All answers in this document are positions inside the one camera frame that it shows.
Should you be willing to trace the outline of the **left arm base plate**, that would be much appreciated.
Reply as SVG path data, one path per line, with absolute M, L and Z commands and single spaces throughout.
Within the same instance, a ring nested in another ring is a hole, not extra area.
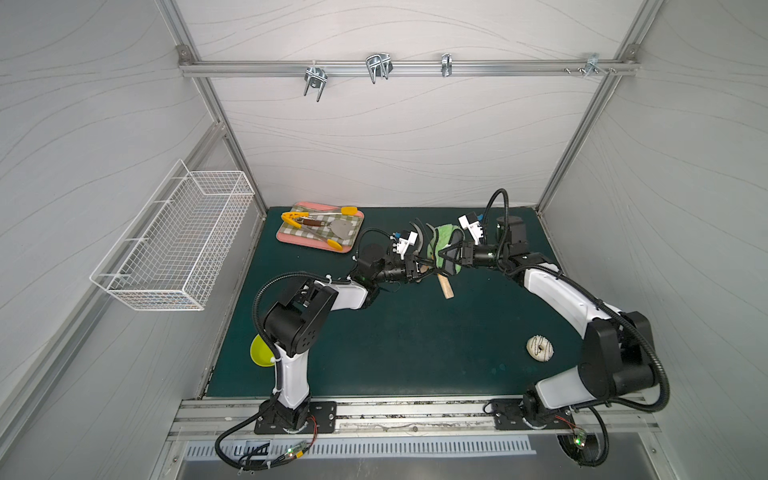
M 254 433 L 257 435 L 333 433 L 336 429 L 338 404 L 334 401 L 305 400 L 290 409 L 277 400 L 260 405 Z

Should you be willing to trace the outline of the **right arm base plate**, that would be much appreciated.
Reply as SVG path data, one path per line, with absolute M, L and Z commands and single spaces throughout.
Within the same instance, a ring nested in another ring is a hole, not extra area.
M 500 431 L 570 429 L 575 425 L 564 409 L 550 410 L 532 397 L 490 400 L 483 412 L 490 415 Z

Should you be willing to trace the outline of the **small sickle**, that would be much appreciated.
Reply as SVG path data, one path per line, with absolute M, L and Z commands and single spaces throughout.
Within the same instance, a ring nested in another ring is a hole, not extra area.
M 442 274 L 437 274 L 436 278 L 437 278 L 437 280 L 439 282 L 439 285 L 440 285 L 440 288 L 441 288 L 441 291 L 443 293 L 444 298 L 446 300 L 452 299 L 455 296 L 455 294 L 454 294 L 453 288 L 451 286 L 451 283 L 449 281 L 449 278 L 447 276 L 445 276 L 445 275 L 442 275 Z
M 429 239 L 425 243 L 423 259 L 419 261 L 419 271 L 434 274 L 437 272 L 435 246 L 439 235 L 437 229 L 430 223 L 425 223 L 425 226 L 429 231 Z
M 412 234 L 410 235 L 410 237 L 414 238 L 414 241 L 413 241 L 413 247 L 414 247 L 413 254 L 414 255 L 419 255 L 421 253 L 423 245 L 424 245 L 424 234 L 423 234 L 423 231 L 422 231 L 421 227 L 417 223 L 415 223 L 414 221 L 410 222 L 410 226 L 412 227 Z

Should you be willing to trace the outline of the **green and black rag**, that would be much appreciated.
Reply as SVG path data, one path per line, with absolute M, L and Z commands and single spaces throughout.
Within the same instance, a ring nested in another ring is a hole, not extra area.
M 464 231 L 454 224 L 444 224 L 438 227 L 430 226 L 432 239 L 428 248 L 428 256 L 434 261 L 435 267 L 444 276 L 454 276 L 461 270 L 459 256 L 464 242 Z

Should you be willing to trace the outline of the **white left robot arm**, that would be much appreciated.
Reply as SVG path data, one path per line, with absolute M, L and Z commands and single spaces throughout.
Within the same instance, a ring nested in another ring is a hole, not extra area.
M 421 276 L 421 241 L 400 238 L 390 247 L 369 244 L 358 252 L 345 278 L 306 271 L 270 279 L 253 301 L 252 321 L 275 361 L 272 403 L 282 415 L 308 412 L 309 351 L 334 311 L 369 307 L 388 282 L 410 283 Z

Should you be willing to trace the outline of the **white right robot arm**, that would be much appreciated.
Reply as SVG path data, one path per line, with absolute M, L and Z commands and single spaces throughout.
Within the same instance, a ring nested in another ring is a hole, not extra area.
M 470 235 L 460 245 L 461 266 L 502 272 L 547 303 L 582 340 L 576 366 L 536 382 L 523 395 L 519 411 L 526 421 L 540 426 L 568 407 L 617 403 L 655 413 L 668 405 L 669 377 L 644 315 L 605 303 L 546 256 L 531 251 L 519 218 L 503 216 L 495 243 L 488 242 L 477 215 L 461 216 L 459 225 Z

